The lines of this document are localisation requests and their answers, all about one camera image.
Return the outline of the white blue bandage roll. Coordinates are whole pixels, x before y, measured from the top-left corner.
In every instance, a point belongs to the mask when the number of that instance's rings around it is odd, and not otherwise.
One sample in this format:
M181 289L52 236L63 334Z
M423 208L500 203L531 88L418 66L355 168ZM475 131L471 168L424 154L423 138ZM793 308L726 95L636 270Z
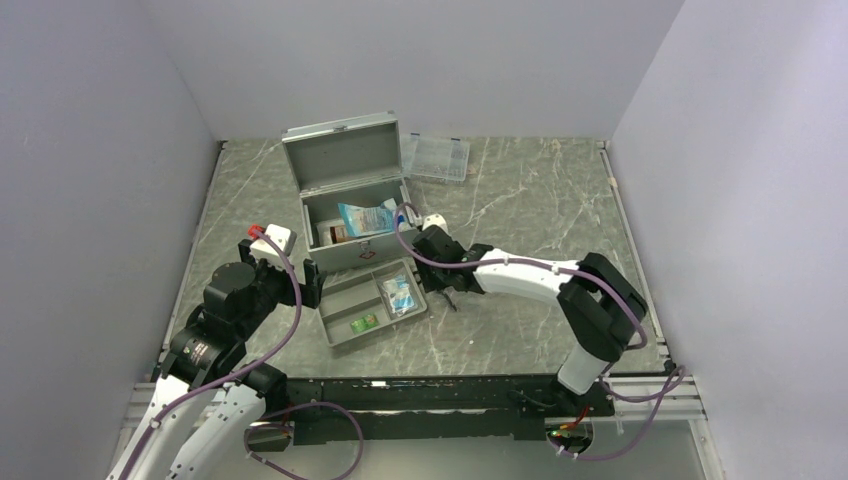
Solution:
M381 218L384 228L391 231L405 222L403 210L399 208L395 199L390 198L380 204Z

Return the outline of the black handled scissors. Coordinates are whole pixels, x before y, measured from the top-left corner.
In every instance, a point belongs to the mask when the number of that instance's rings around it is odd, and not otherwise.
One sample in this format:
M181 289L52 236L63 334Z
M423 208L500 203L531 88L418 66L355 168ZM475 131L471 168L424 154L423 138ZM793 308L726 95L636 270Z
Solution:
M449 306L449 308L450 308L452 311L457 312L457 311L458 311L458 307L457 307L457 305L455 304L455 302L452 300L452 298L450 297L450 295L449 295L446 291L444 291L444 290L443 290L443 291L441 291L441 292L440 292L440 294L441 294L441 296L445 299L445 301L446 301L447 305Z

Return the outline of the white gauze packet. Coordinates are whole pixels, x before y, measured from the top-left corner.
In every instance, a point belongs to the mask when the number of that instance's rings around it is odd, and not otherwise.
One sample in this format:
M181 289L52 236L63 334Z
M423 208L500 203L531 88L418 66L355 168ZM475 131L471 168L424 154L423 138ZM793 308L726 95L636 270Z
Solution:
M337 227L344 228L344 222L341 219L327 220L315 224L318 233L318 244L321 247L336 244L334 238L334 229Z

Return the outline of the brown bottle orange cap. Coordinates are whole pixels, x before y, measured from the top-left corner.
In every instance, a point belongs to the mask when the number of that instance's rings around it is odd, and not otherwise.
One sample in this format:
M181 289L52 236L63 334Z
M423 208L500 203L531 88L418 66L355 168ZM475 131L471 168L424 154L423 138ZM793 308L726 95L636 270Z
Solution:
M344 224L330 226L329 234L330 240L333 244L345 243L351 239Z

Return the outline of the green wind oil box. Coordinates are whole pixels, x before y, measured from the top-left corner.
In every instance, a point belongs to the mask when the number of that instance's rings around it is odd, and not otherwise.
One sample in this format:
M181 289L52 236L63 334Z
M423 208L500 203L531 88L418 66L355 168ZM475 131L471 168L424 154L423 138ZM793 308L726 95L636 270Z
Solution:
M376 328L379 325L380 323L377 316L373 313L369 313L353 320L350 323L350 328L354 335L359 335L370 329Z

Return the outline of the alcohol wipes zip bag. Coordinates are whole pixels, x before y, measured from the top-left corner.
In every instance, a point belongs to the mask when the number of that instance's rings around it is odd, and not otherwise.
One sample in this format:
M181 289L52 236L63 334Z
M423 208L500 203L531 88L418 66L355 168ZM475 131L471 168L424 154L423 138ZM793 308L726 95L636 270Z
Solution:
M382 291L387 299L389 311L395 317L410 313L417 307L408 277L397 274L382 281Z

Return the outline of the blue white mask pack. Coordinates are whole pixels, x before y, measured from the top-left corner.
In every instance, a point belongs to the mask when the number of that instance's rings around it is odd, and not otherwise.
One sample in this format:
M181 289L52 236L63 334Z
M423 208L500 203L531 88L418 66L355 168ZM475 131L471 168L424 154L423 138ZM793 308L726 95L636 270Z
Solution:
M375 207L360 207L338 203L341 219L346 232L354 238L367 237L391 232L394 229L394 213L397 203L388 199Z

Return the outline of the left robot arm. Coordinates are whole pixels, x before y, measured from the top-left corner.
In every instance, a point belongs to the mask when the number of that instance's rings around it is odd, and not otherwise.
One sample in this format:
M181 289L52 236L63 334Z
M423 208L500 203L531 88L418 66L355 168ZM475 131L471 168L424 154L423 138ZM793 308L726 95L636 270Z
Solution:
M287 406L287 377L246 344L280 305L297 314L321 301L325 274L303 262L297 279L288 255L293 233L266 232L238 245L240 259L218 267L203 300L160 364L147 409L109 474L112 479L204 479L255 421Z

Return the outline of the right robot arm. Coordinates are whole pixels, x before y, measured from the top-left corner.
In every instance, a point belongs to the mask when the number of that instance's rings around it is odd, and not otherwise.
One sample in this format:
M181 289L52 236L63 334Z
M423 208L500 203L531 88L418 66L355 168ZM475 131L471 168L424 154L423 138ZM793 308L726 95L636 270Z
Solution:
M435 225L414 238L410 251L427 291L509 294L562 310L576 346L557 370L550 392L553 406L564 415L574 415L588 404L590 388L626 351L646 345L641 322L647 302L599 253L554 262L487 244L466 249ZM635 336L639 342L632 346Z

